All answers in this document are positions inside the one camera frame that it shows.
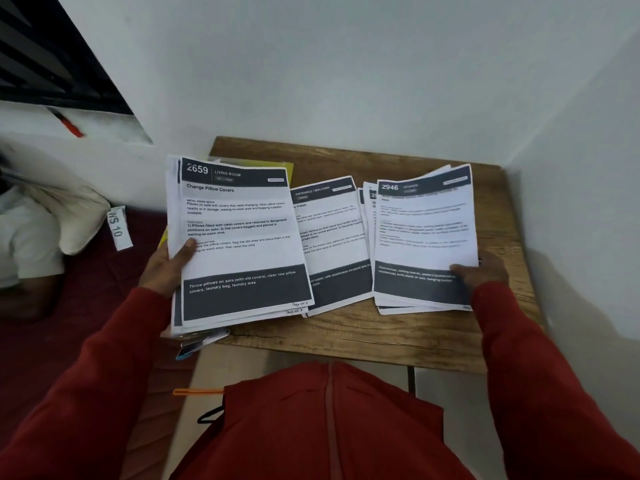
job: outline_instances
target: white tag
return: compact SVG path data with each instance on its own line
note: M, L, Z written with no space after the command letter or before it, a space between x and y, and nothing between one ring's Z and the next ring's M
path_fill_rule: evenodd
M109 229L111 229L111 235L113 236L113 243L116 245L116 249L121 251L132 248L133 242L129 235L129 229L127 228L127 217L124 213L124 205L110 208L107 212L107 221L109 222Z

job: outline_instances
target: person's left hand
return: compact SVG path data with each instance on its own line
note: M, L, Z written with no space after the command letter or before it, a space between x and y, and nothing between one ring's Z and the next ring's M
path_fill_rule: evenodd
M138 286L160 293L165 298L171 298L173 292L180 286L182 268L193 257L197 247L198 243L194 238L187 239L182 249L173 259L169 259L169 250L164 241L149 258Z

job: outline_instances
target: wood grain surface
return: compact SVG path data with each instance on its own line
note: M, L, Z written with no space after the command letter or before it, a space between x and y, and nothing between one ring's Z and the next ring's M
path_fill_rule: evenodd
M218 137L211 155L293 162L292 187L352 175L356 184L418 177L460 162ZM514 218L506 177L494 165L472 164L478 243L504 259L520 306L540 323L540 310ZM471 312L378 313L373 299L302 319L238 325L221 344L485 373L481 333Z

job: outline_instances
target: red jacket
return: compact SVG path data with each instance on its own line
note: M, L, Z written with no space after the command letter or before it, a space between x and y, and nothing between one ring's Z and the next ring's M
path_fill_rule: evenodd
M472 306L509 477L640 479L638 452L509 288L486 283ZM133 290L20 425L0 479L117 478L168 314L160 295ZM225 404L172 478L472 478L442 441L439 407L343 363L226 387Z

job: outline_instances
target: jacket zipper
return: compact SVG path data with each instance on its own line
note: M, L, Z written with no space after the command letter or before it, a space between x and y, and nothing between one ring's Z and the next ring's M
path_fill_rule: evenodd
M335 416L333 414L333 362L329 362L329 379L324 393L326 411L326 430L329 439L329 478L342 480L340 455L338 455L338 437L335 433Z

